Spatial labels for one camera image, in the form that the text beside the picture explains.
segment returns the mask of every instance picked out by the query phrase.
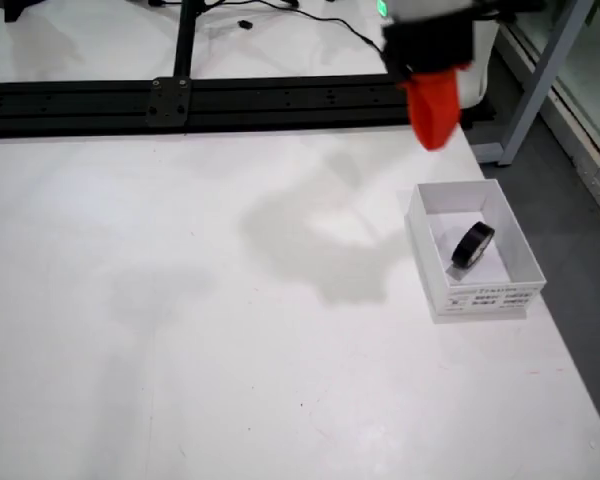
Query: open box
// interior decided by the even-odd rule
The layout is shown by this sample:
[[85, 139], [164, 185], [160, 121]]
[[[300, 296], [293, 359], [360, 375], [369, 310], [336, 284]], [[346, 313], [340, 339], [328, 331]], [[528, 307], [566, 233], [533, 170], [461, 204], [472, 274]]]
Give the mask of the open box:
[[[546, 283], [495, 180], [418, 184], [407, 217], [439, 315], [525, 309]], [[451, 255], [478, 221], [495, 229], [493, 240], [473, 267], [457, 269]]]

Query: green light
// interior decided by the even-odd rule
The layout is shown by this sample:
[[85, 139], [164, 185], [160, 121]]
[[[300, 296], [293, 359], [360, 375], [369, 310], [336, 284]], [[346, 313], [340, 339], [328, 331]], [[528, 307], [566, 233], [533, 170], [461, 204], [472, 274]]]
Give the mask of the green light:
[[378, 13], [383, 17], [387, 16], [387, 4], [384, 3], [383, 0], [377, 0], [376, 6], [378, 8]]

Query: black cable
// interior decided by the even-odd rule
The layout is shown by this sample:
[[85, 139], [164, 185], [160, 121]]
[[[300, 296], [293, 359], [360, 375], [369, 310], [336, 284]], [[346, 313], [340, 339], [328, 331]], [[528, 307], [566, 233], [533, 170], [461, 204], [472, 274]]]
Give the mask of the black cable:
[[[382, 50], [380, 50], [380, 48], [373, 42], [373, 40], [371, 40], [368, 37], [365, 37], [364, 35], [362, 35], [361, 33], [359, 33], [358, 31], [356, 31], [355, 28], [353, 28], [346, 20], [343, 20], [342, 18], [337, 18], [337, 17], [328, 17], [328, 18], [324, 18], [324, 17], [316, 17], [315, 15], [311, 15], [310, 13], [304, 12], [302, 10], [299, 10], [296, 7], [281, 7], [278, 5], [274, 5], [273, 3], [269, 3], [265, 0], [243, 0], [240, 2], [227, 2], [225, 0], [218, 0], [216, 3], [213, 3], [211, 5], [207, 5], [207, 7], [205, 8], [205, 12], [208, 12], [209, 10], [212, 10], [216, 7], [221, 7], [221, 6], [229, 6], [229, 5], [248, 5], [250, 3], [262, 3], [264, 5], [267, 5], [271, 8], [274, 8], [276, 10], [281, 10], [283, 12], [294, 12], [294, 13], [299, 13], [300, 15], [304, 15], [307, 18], [311, 18], [312, 20], [317, 20], [319, 22], [339, 22], [342, 25], [344, 25], [345, 27], [347, 27], [349, 29], [349, 31], [351, 33], [353, 33], [356, 37], [358, 37], [360, 40], [362, 40], [364, 43], [366, 43], [367, 45], [369, 45], [371, 48], [373, 48], [376, 52], [378, 52], [378, 54], [382, 54]], [[182, 2], [163, 2], [164, 5], [181, 5]]]

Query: gray floor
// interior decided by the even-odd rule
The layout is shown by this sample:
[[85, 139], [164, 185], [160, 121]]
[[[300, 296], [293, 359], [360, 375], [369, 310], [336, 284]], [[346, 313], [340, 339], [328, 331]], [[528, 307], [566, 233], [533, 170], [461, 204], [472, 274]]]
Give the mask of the gray floor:
[[[494, 54], [487, 95], [501, 118], [519, 92]], [[547, 277], [544, 299], [600, 414], [600, 210], [539, 118], [511, 167], [483, 172], [500, 182], [529, 239]]]

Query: black tape roll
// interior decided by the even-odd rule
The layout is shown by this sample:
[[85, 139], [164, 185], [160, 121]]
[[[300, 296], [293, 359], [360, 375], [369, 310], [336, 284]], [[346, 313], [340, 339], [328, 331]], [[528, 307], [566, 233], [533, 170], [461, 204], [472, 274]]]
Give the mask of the black tape roll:
[[465, 233], [453, 251], [451, 261], [458, 268], [469, 268], [482, 256], [495, 230], [486, 223], [477, 222]]

